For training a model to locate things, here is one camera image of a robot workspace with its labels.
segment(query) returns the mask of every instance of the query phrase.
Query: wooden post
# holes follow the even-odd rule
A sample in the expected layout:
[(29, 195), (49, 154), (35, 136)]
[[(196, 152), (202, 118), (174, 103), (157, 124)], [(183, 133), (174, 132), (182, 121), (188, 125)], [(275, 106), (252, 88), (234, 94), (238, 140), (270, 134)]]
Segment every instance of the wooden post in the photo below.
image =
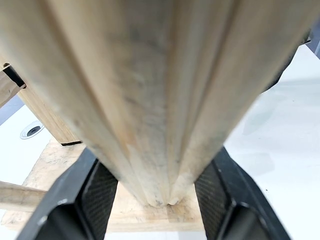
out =
[(319, 0), (10, 0), (5, 57), (142, 203), (176, 204)]

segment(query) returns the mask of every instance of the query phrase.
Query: wooden plank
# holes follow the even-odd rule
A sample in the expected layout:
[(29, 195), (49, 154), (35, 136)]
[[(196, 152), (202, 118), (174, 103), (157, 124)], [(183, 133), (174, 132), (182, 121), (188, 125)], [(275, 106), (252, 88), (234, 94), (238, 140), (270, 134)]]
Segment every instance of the wooden plank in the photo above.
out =
[(183, 198), (319, 13), (319, 0), (11, 0), (0, 43), (115, 177), (158, 207)]
[(46, 191), (0, 181), (0, 209), (32, 212)]
[[(23, 186), (48, 190), (56, 178), (77, 160), (84, 147), (84, 144), (62, 147), (52, 139), (43, 150)], [(1, 224), (18, 231), (30, 215), (30, 212), (7, 211)], [(108, 232), (203, 230), (194, 188), (179, 204), (155, 208), (140, 204), (121, 183), (118, 184), (108, 222)]]
[(0, 71), (0, 108), (13, 98), (22, 88), (7, 76), (2, 70)]
[(18, 96), (60, 144), (80, 141), (65, 122), (52, 111), (51, 107), (44, 103), (29, 82), (26, 88), (18, 93)]

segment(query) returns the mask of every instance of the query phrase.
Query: wood grain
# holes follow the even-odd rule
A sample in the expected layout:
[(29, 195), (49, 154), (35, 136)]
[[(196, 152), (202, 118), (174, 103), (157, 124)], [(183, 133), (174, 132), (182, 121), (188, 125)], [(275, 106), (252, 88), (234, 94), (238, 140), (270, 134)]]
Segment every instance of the wood grain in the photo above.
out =
[(24, 86), (19, 87), (7, 74), (0, 71), (0, 108), (15, 96)]
[(5, 57), (155, 207), (181, 201), (320, 13), (319, 0), (1, 3)]
[[(80, 156), (85, 145), (61, 146), (54, 138), (43, 150), (23, 186), (48, 190)], [(1, 224), (19, 231), (30, 212), (7, 211)], [(142, 205), (119, 183), (108, 221), (108, 232), (204, 231), (195, 189), (179, 204), (165, 207)]]
[(0, 181), (0, 209), (32, 212), (46, 191)]

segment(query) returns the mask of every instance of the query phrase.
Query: white floor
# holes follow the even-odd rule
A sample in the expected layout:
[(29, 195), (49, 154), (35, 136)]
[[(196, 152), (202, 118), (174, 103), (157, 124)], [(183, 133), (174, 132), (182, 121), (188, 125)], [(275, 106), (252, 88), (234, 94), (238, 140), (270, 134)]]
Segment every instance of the white floor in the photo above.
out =
[[(24, 105), (0, 125), (0, 181), (21, 185), (51, 139), (45, 128), (34, 137), (20, 139), (21, 131), (38, 120)], [(0, 209), (0, 219), (5, 210)], [(13, 240), (17, 233), (0, 225), (0, 239)]]
[[(0, 125), (0, 181), (22, 184), (49, 142), (46, 129), (30, 139), (19, 138), (35, 120), (23, 106)], [(299, 47), (280, 82), (259, 96), (225, 146), (260, 186), (292, 239), (319, 239), (320, 60), (306, 46)], [(0, 226), (0, 239), (13, 240), (16, 235)], [(204, 232), (108, 233), (106, 237), (206, 239)]]

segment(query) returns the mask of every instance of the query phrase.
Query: black clamp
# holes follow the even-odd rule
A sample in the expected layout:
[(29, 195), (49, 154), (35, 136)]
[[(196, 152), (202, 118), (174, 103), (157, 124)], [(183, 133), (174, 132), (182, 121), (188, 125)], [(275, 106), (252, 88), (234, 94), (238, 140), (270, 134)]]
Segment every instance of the black clamp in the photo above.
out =
[(4, 69), (3, 72), (13, 81), (15, 82), (18, 87), (23, 87), (24, 89), (27, 87), (25, 82), (22, 80), (22, 78), (18, 75), (18, 73), (14, 70), (14, 68), (9, 64), (5, 63), (3, 65)]

